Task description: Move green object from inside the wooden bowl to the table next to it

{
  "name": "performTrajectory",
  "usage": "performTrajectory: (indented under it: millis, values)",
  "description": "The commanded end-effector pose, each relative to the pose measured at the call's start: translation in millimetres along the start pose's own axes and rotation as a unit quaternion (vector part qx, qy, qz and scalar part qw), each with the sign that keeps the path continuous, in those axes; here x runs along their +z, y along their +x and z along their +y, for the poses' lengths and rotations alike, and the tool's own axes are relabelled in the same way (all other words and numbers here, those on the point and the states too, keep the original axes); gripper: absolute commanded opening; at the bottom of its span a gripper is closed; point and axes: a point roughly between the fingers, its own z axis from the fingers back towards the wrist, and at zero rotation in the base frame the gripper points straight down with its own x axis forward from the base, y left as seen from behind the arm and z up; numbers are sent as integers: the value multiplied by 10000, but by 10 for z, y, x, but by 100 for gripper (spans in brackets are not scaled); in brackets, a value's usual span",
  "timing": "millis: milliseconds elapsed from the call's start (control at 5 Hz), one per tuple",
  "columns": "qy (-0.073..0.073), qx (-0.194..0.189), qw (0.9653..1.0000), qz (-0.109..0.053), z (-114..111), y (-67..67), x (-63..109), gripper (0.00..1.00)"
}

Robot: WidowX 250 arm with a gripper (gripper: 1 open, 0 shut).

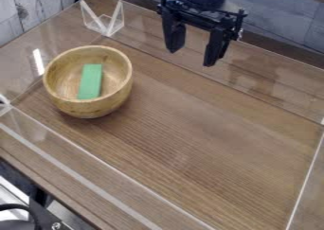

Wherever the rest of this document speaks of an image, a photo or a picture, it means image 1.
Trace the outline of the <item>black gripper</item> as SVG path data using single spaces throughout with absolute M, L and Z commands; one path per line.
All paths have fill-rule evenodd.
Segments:
M 161 27 L 164 44 L 171 53 L 184 45 L 185 27 L 172 11 L 183 14 L 191 26 L 220 26 L 210 31 L 208 43 L 204 49 L 203 65 L 212 66 L 223 57 L 230 39 L 242 37 L 242 24 L 246 11 L 228 0 L 160 0 Z

